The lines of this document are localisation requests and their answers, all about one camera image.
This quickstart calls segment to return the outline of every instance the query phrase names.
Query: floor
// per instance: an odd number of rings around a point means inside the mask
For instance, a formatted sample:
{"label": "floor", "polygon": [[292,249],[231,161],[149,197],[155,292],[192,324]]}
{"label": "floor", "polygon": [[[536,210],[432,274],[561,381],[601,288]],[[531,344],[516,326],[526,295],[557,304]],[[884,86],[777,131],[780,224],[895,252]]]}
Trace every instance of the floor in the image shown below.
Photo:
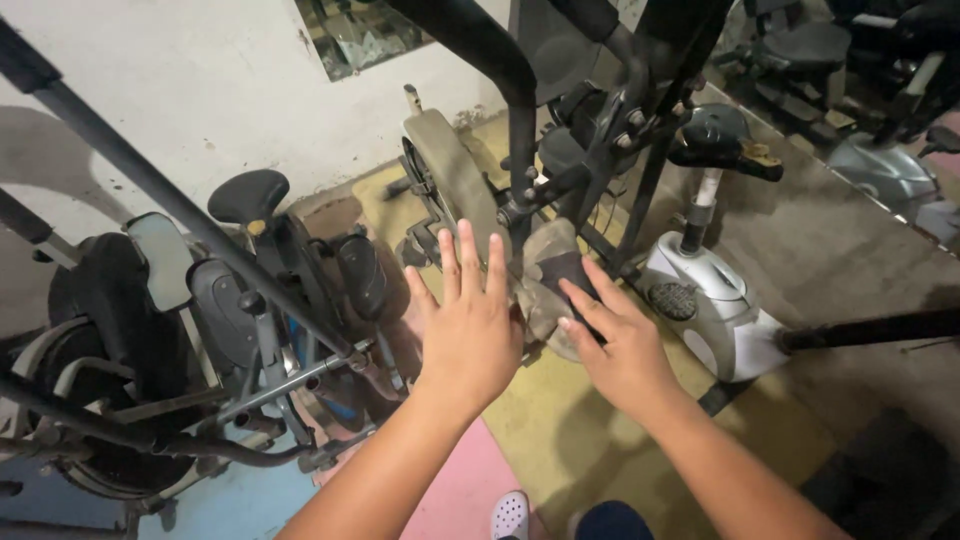
{"label": "floor", "polygon": [[[506,119],[501,117],[461,136],[495,184],[506,180],[496,166],[507,153],[506,133]],[[366,222],[391,248],[407,227],[426,215],[419,200],[409,194],[381,202],[383,186],[402,176],[394,166],[352,187]],[[606,223],[606,213],[599,217],[601,224]],[[615,242],[619,235],[614,220],[607,237]],[[440,273],[427,268],[423,275],[438,292]],[[712,375],[676,337],[665,329],[662,335],[681,384],[699,397],[713,384]],[[483,420],[553,538],[564,538],[572,513],[609,499],[636,508],[658,538],[716,536],[656,444],[592,388],[578,364],[544,352],[520,370]],[[761,378],[716,421],[794,485],[835,450],[826,429],[788,395],[776,374]],[[472,520],[485,523],[488,512],[483,510]]]}

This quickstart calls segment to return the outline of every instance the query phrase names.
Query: foot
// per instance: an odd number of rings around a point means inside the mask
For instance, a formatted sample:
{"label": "foot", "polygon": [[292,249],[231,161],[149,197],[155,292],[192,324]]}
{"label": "foot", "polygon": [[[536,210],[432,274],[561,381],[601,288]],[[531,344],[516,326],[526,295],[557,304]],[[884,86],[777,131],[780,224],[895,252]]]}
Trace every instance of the foot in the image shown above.
{"label": "foot", "polygon": [[497,501],[490,516],[493,540],[529,540],[530,505],[522,491],[511,491]]}

